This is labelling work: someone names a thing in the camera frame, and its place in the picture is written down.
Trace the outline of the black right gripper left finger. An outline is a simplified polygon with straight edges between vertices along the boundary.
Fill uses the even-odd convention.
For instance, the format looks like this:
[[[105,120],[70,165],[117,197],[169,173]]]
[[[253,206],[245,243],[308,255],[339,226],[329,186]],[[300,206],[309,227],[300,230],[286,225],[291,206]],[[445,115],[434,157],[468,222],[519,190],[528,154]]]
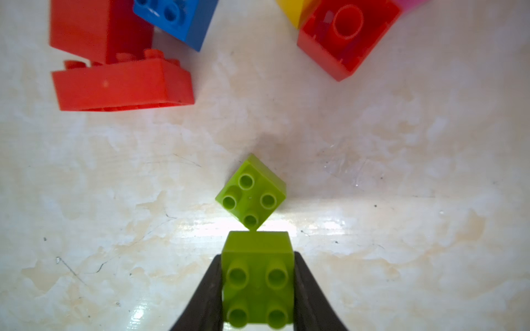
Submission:
[[[223,330],[222,263],[216,255],[170,331]]]

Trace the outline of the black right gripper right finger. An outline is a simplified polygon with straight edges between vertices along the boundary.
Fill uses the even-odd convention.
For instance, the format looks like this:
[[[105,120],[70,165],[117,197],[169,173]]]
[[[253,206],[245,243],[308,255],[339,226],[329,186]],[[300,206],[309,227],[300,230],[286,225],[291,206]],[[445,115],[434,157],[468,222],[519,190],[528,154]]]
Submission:
[[[319,287],[299,252],[294,252],[293,329],[300,331],[348,331]]]

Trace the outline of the lime green lego brick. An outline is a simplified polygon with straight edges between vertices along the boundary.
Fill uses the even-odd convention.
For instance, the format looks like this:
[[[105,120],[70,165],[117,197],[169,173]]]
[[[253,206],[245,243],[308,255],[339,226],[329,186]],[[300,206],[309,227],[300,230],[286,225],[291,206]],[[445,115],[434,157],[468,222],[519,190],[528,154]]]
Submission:
[[[226,322],[276,330],[292,324],[295,256],[287,232],[231,231],[221,262]]]
[[[287,197],[287,185],[250,154],[215,197],[244,227],[256,231]]]

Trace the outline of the long red lego brick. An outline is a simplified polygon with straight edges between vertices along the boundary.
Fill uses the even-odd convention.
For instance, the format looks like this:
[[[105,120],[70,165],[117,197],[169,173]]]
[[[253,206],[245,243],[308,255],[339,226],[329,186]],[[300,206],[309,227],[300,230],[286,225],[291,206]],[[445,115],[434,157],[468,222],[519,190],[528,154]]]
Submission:
[[[192,78],[177,59],[147,49],[141,59],[117,54],[117,63],[65,61],[65,69],[52,73],[62,111],[116,112],[195,103]]]

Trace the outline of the blue square lego brick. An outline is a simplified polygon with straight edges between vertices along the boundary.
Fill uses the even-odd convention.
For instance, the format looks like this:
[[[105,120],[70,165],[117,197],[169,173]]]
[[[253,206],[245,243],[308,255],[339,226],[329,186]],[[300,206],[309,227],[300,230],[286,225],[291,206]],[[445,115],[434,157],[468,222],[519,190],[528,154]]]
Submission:
[[[200,52],[218,0],[135,0],[134,13]]]

